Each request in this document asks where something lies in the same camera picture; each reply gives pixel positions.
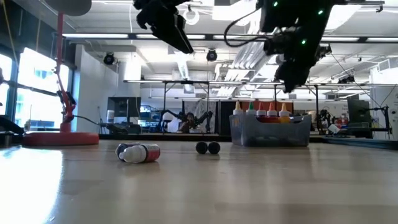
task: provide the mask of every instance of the black dumbbell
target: black dumbbell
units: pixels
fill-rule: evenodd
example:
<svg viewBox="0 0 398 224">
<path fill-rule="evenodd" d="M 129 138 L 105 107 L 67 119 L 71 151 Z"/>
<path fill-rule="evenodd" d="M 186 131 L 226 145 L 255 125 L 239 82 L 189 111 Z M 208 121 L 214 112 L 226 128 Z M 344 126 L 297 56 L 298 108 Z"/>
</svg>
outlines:
<svg viewBox="0 0 398 224">
<path fill-rule="evenodd" d="M 207 143 L 205 142 L 198 142 L 196 146 L 197 152 L 199 154 L 206 154 L 207 152 Z"/>
<path fill-rule="evenodd" d="M 220 151 L 221 147 L 220 144 L 217 142 L 211 142 L 208 146 L 208 150 L 211 154 L 216 155 Z"/>
</svg>

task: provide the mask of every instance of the computer monitor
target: computer monitor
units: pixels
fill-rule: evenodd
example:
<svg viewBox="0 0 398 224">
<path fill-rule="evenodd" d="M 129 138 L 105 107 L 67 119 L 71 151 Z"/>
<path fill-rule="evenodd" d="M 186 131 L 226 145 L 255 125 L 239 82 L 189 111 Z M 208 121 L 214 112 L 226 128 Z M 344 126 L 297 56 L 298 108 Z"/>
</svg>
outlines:
<svg viewBox="0 0 398 224">
<path fill-rule="evenodd" d="M 350 123 L 372 123 L 369 102 L 364 100 L 347 100 Z"/>
<path fill-rule="evenodd" d="M 139 117 L 141 97 L 108 97 L 108 110 L 114 111 L 115 117 Z"/>
</svg>

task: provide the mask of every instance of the window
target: window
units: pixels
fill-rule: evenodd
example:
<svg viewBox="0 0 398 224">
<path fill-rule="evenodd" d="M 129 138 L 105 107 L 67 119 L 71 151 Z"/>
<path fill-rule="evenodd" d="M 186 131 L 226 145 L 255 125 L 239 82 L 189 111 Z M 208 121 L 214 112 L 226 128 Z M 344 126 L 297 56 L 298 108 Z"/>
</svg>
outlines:
<svg viewBox="0 0 398 224">
<path fill-rule="evenodd" d="M 18 89 L 15 123 L 24 127 L 30 120 L 30 129 L 59 128 L 62 122 L 62 104 L 59 97 Z"/>
<path fill-rule="evenodd" d="M 10 80 L 12 70 L 12 59 L 0 54 L 0 68 L 5 80 Z M 0 85 L 0 115 L 6 114 L 8 85 L 3 83 Z"/>
<path fill-rule="evenodd" d="M 19 63 L 18 83 L 41 90 L 56 92 L 57 75 L 53 70 L 57 64 L 51 58 L 25 48 Z M 64 88 L 68 86 L 69 68 L 61 65 L 61 81 Z"/>
</svg>

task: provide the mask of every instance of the plastic storage bin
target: plastic storage bin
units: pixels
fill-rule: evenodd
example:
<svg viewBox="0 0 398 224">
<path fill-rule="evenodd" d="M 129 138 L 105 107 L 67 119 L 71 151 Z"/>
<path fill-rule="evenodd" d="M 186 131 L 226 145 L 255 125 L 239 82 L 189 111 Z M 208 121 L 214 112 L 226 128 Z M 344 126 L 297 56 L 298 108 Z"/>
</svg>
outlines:
<svg viewBox="0 0 398 224">
<path fill-rule="evenodd" d="M 231 115 L 232 143 L 238 146 L 307 146 L 310 141 L 311 115 L 298 116 L 299 123 L 261 123 L 254 115 Z"/>
</svg>

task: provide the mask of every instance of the red and white can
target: red and white can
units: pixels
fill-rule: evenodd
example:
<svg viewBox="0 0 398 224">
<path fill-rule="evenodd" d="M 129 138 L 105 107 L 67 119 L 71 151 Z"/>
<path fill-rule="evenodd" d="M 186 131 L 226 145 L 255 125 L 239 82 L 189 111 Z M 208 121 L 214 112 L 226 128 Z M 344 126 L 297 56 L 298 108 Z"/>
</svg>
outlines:
<svg viewBox="0 0 398 224">
<path fill-rule="evenodd" d="M 160 147 L 156 144 L 136 144 L 125 148 L 118 157 L 130 163 L 153 162 L 160 157 Z"/>
</svg>

